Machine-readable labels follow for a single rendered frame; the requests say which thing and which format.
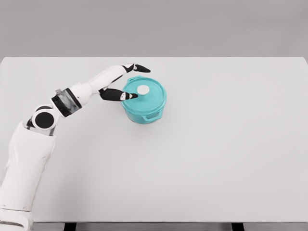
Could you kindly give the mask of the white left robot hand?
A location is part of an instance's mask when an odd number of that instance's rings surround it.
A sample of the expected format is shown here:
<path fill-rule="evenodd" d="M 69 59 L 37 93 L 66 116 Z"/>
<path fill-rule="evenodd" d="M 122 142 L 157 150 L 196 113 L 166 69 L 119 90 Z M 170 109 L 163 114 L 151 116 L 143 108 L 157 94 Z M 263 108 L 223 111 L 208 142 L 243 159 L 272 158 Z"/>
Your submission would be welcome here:
<path fill-rule="evenodd" d="M 151 70 L 139 64 L 114 65 L 102 71 L 89 81 L 95 93 L 106 101 L 121 102 L 138 98 L 136 93 L 128 93 L 117 89 L 111 89 L 109 86 L 120 79 L 123 75 L 132 71 L 141 73 L 150 73 Z"/>

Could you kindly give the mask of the teal pot lid white knob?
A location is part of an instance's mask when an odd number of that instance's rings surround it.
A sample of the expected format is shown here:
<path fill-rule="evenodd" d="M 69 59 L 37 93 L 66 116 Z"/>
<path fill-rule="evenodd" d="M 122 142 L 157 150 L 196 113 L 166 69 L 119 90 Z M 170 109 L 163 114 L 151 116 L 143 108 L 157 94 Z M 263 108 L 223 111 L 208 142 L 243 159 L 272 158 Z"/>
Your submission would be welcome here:
<path fill-rule="evenodd" d="M 146 85 L 149 92 L 145 95 L 138 93 L 137 88 Z M 122 106 L 130 113 L 138 115 L 149 115 L 159 111 L 165 106 L 167 94 L 164 87 L 155 79 L 136 76 L 128 79 L 123 91 L 138 94 L 138 98 L 122 102 Z"/>

